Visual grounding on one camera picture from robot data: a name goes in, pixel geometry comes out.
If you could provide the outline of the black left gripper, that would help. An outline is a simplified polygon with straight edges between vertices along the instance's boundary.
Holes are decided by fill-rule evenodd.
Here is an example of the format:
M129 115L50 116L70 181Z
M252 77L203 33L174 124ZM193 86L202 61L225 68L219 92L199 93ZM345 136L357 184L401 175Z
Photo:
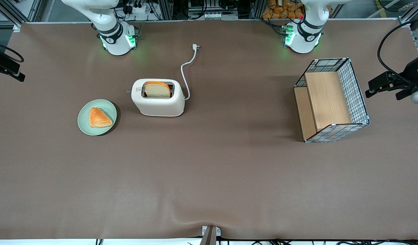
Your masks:
M412 96L418 90L418 57L408 63L402 72L406 84L412 89L404 89L405 81L391 72L384 72L368 82L366 98L370 98L377 93L401 89L396 93L396 100L400 101Z

